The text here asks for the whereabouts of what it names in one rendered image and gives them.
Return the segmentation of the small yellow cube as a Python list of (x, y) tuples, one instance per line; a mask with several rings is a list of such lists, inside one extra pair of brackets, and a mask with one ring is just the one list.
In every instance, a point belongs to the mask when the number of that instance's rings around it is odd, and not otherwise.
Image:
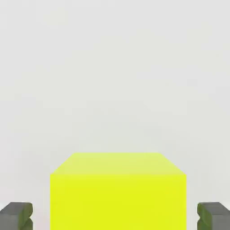
[(158, 153), (75, 153), (50, 176), (50, 230), (186, 230), (186, 174)]

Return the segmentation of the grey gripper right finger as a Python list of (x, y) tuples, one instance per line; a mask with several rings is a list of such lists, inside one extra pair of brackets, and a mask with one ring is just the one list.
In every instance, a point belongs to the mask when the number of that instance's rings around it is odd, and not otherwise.
[(230, 210), (220, 202), (198, 203), (197, 214), (197, 230), (230, 230)]

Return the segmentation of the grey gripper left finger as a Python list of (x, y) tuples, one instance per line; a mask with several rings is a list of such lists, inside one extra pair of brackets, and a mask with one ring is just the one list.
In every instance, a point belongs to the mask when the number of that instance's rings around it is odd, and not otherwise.
[(33, 230), (32, 213), (32, 203), (10, 202), (0, 211), (0, 230)]

